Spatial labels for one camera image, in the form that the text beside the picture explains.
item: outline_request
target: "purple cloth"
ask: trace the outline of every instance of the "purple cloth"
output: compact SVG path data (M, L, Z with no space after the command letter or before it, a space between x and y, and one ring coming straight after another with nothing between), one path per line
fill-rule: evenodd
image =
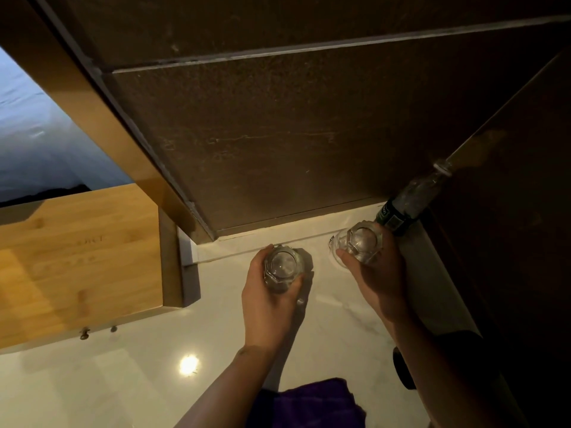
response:
M365 412L342 378L276 393L261 390L247 428L364 428Z

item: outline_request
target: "clear glass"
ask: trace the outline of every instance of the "clear glass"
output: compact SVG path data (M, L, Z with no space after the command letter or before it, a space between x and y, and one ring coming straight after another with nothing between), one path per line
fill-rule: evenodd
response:
M329 240L330 252L335 261L345 267L339 258L337 249L351 253L360 262L368 263L382 248L382 234L376 224L362 221L351 228L339 231Z
M289 246L278 245L264 260L264 281L274 293L285 293L304 268L300 254Z

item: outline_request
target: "bottle label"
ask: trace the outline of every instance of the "bottle label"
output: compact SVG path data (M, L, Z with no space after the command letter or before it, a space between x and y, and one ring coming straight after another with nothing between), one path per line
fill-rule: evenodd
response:
M402 236L404 231L412 224L416 219L412 219L407 215L400 213L392 204L393 199L382 206L379 210L375 221L383 225L384 227L391 230L395 236Z

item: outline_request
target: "hand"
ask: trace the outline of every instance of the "hand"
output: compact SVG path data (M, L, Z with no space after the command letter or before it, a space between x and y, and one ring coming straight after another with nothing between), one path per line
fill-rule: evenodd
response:
M408 319L410 310L406 297L404 259L393 234L379 224L382 231L382 249L367 265L347 251L336 254L347 266L367 303L382 320L397 322Z
M291 328L297 296L303 282L303 275L299 275L285 293L276 295L269 291L264 282L263 264L273 248L273 245L267 246L252 259L242 291L242 311L246 327L244 346L259 347L272 358Z

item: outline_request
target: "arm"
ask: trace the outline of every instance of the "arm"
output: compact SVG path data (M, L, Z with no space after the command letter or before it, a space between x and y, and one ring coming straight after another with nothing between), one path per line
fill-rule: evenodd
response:
M246 423L252 404L260 392L276 354L291 327L303 276L298 276L288 292L268 291L263 277L263 261L270 245L250 263L242 291L246 339L229 367L210 385L175 428L234 428Z
M458 375L431 333L410 310L405 296L404 261L393 234L382 230L382 251L371 265L338 250L402 353L424 406L439 428L505 426L487 402Z

